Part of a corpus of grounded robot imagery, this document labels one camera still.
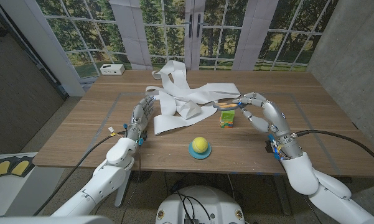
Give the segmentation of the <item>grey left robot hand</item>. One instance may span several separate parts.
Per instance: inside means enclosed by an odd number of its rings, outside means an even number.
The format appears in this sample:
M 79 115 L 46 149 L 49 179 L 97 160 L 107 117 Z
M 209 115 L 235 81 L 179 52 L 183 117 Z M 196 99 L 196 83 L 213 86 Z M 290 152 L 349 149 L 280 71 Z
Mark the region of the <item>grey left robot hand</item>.
M 146 95 L 134 107 L 130 123 L 124 135 L 126 138 L 137 141 L 141 137 L 152 116 L 155 100 L 155 97 Z

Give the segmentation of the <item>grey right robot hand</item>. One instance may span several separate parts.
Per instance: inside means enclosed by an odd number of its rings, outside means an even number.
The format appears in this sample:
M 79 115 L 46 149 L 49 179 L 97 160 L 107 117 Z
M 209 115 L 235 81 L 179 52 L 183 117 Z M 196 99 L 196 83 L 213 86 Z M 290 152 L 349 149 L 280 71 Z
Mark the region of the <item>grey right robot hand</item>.
M 293 159 L 303 155 L 298 141 L 295 137 L 292 137 L 292 131 L 284 114 L 274 102 L 267 100 L 256 92 L 247 93 L 232 102 L 241 106 L 243 115 L 251 122 L 254 128 L 262 133 L 272 132 L 273 138 L 270 139 L 270 142 L 275 152 L 281 153 L 286 159 Z M 246 105 L 255 105 L 262 108 L 266 120 L 252 115 L 245 109 Z

